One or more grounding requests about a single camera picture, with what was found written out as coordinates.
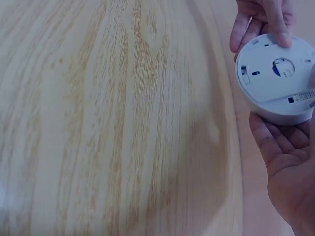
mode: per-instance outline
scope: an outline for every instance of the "hand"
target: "hand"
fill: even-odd
[[[315,82],[315,65],[312,69]],[[311,121],[275,126],[251,113],[250,128],[268,172],[268,195],[296,235],[315,235],[315,109]]]
[[[265,33],[272,33],[280,46],[291,46],[289,35],[296,22],[292,0],[236,1],[238,14],[230,39],[234,59],[246,43]]]

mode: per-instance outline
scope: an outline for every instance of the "smoke detector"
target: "smoke detector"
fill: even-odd
[[[282,48],[265,34],[242,48],[235,73],[255,113],[276,125],[297,125],[312,116],[314,63],[315,49],[304,40],[292,37],[292,47]]]

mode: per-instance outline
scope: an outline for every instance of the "fingernail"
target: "fingernail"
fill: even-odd
[[[279,40],[280,46],[282,47],[288,48],[288,47],[291,47],[292,45],[291,37],[287,33],[279,33],[278,40]]]

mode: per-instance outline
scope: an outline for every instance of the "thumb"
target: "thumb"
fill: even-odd
[[[282,15],[281,1],[266,0],[263,3],[271,33],[280,46],[284,48],[291,47],[292,40]]]
[[[315,85],[315,65],[312,67],[311,83],[313,86]],[[315,109],[310,124],[310,155],[315,158]]]

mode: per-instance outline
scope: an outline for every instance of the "mounting hole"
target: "mounting hole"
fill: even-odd
[[[255,76],[255,75],[259,75],[259,74],[260,74],[260,71],[256,71],[256,72],[253,72],[253,73],[252,73],[252,75],[254,75],[254,76]]]
[[[255,39],[255,40],[252,42],[253,45],[255,45],[255,44],[257,44],[257,43],[259,43],[259,40],[258,40],[258,39]]]
[[[294,64],[287,58],[278,58],[272,63],[272,70],[276,75],[290,78],[295,73]]]

